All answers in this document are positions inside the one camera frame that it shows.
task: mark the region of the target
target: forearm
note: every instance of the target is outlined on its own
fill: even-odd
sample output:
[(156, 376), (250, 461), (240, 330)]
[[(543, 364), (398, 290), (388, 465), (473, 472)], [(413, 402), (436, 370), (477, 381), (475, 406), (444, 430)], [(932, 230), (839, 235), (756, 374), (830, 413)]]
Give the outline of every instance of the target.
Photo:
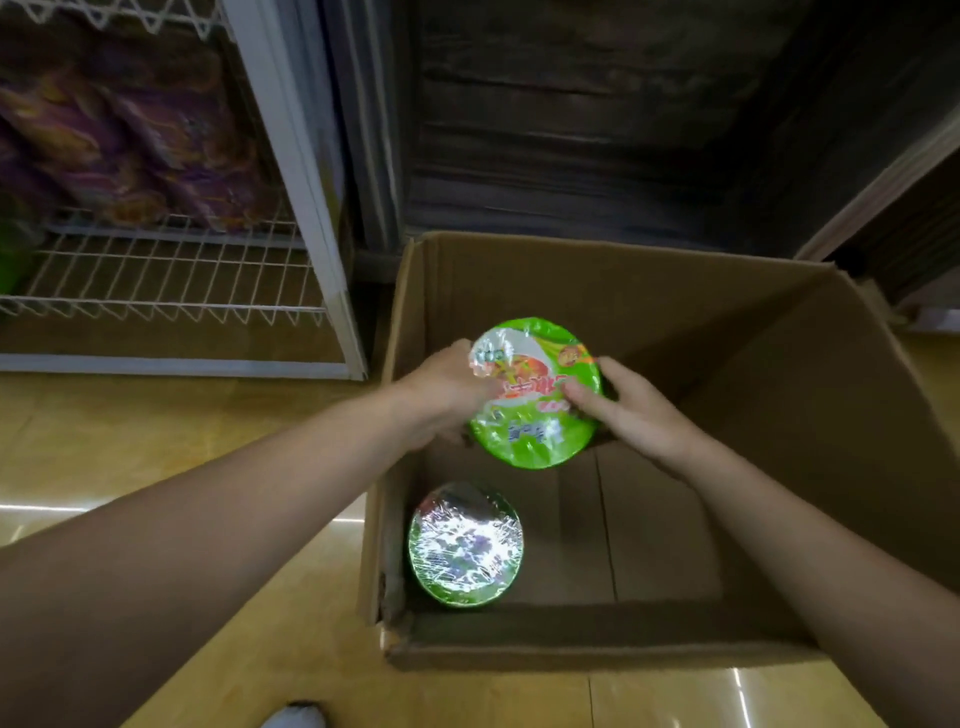
[(705, 438), (671, 467), (891, 725), (960, 715), (960, 599)]
[(0, 723), (119, 724), (407, 450), (404, 403), (343, 402), (0, 551)]

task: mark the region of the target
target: person's left hand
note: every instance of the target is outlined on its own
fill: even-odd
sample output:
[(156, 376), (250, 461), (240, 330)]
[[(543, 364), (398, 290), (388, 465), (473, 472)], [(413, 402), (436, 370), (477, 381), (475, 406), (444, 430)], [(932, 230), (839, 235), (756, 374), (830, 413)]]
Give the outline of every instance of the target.
[(417, 447), (463, 425), (500, 392), (501, 382), (479, 376), (469, 365), (470, 342), (460, 339), (428, 357), (396, 383), (407, 407), (417, 413)]

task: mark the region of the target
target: cardboard box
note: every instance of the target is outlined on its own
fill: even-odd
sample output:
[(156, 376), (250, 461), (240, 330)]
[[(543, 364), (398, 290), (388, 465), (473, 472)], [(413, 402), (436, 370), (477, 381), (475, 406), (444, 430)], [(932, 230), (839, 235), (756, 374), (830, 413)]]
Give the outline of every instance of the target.
[[(385, 381), (496, 324), (541, 316), (650, 377), (691, 418), (835, 519), (960, 591), (960, 466), (893, 337), (823, 264), (432, 233), (396, 285)], [(473, 478), (526, 549), (493, 604), (451, 610), (405, 562), (414, 506)], [(687, 486), (619, 443), (522, 471), (481, 448), (408, 455), (367, 500), (361, 609), (399, 667), (744, 665), (810, 634)]]

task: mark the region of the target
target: green object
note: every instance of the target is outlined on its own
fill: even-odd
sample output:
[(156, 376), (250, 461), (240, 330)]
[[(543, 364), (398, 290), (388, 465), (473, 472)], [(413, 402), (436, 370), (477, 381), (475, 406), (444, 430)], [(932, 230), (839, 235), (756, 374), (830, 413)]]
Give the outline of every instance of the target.
[(0, 192), (0, 295), (13, 293), (30, 271), (33, 251), (43, 240), (39, 225), (16, 198)]
[(574, 377), (601, 391), (600, 370), (580, 340), (543, 319), (513, 319), (473, 344), (470, 366), (503, 381), (499, 399), (470, 421), (477, 441), (511, 465), (539, 470), (559, 465), (587, 446), (596, 422), (564, 397)]
[(448, 483), (417, 508), (407, 550), (428, 594), (451, 607), (478, 607), (513, 584), (523, 559), (523, 529), (499, 493)]

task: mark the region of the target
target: purple package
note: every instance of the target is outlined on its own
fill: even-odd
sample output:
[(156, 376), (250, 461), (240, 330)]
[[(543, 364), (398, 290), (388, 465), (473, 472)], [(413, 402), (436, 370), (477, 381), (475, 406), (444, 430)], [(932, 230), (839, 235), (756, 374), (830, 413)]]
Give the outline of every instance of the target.
[(162, 173), (174, 198), (203, 225), (218, 232), (251, 228), (276, 211), (276, 194), (264, 184), (253, 143), (245, 158), (220, 170), (189, 169)]
[(196, 36), (110, 37), (84, 69), (163, 166), (220, 169), (242, 157), (220, 56)]
[(127, 146), (106, 102), (77, 70), (87, 47), (69, 22), (0, 26), (0, 114), (64, 168), (101, 162)]
[(102, 162), (82, 170), (44, 165), (77, 202), (115, 225), (135, 227), (156, 222), (167, 211), (164, 194), (136, 155)]
[(34, 212), (46, 214), (66, 202), (54, 181), (35, 169), (23, 155), (23, 144), (0, 121), (0, 187)]

